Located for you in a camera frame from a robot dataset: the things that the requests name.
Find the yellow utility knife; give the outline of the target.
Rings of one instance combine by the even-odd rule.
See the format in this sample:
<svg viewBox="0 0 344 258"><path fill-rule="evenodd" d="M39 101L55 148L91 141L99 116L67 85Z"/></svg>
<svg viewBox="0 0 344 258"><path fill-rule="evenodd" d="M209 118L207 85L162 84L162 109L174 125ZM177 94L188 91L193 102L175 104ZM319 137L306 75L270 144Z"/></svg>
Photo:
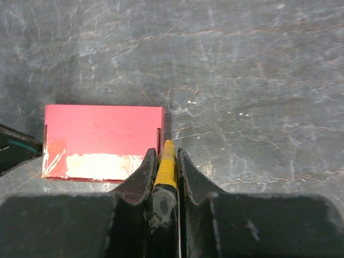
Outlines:
<svg viewBox="0 0 344 258"><path fill-rule="evenodd" d="M175 145L166 140L148 203L145 257L178 257Z"/></svg>

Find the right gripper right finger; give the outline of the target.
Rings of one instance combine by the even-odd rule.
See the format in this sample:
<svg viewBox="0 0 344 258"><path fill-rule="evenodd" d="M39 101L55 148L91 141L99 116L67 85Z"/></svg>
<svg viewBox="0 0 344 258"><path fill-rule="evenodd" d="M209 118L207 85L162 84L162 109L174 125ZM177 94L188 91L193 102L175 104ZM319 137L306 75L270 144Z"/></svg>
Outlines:
<svg viewBox="0 0 344 258"><path fill-rule="evenodd" d="M177 167L183 257L343 257L343 219L327 198L227 192L182 148Z"/></svg>

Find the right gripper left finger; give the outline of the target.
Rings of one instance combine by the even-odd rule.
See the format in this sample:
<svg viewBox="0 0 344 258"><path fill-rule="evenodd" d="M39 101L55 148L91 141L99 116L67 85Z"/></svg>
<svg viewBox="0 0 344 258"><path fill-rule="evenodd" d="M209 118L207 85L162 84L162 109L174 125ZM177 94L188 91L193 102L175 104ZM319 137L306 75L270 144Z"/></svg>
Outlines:
<svg viewBox="0 0 344 258"><path fill-rule="evenodd" d="M144 257L157 154L107 193L12 195L1 202L1 257Z"/></svg>

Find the pink express box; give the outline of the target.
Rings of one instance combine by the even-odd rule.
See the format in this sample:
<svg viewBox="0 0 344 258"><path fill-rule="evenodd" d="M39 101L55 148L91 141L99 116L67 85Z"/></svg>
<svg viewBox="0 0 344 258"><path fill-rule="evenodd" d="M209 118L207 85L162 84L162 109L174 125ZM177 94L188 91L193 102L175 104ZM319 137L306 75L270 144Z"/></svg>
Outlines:
<svg viewBox="0 0 344 258"><path fill-rule="evenodd" d="M46 105L41 176L120 183L160 151L164 117L161 106Z"/></svg>

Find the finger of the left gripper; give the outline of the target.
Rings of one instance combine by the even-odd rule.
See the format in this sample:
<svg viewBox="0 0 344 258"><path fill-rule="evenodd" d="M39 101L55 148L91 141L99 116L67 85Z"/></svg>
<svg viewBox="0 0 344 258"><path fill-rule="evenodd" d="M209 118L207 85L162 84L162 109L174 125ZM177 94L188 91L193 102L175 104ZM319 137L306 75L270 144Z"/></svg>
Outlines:
<svg viewBox="0 0 344 258"><path fill-rule="evenodd" d="M1 125L1 176L23 163L42 156L42 142Z"/></svg>

